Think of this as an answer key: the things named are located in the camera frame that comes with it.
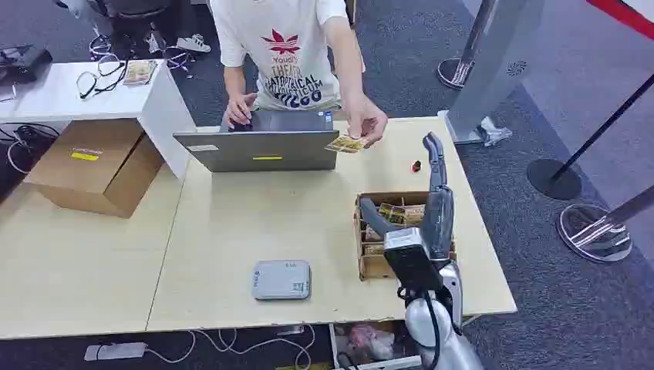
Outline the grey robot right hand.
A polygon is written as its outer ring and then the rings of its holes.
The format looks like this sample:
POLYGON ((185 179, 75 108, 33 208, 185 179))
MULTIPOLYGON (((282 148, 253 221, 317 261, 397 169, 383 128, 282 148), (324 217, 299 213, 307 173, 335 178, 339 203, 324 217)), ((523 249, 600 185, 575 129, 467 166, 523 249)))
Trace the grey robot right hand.
MULTIPOLYGON (((443 145, 439 138, 429 132, 423 138, 430 165, 429 192, 423 211, 423 218, 416 227, 420 243, 431 259, 447 258, 451 248, 454 221, 453 191, 447 186, 447 167, 443 145)), ((402 231, 405 235, 413 227, 401 227, 390 223, 377 210, 368 197, 359 198, 359 212, 362 219, 381 237, 388 239, 402 231)))

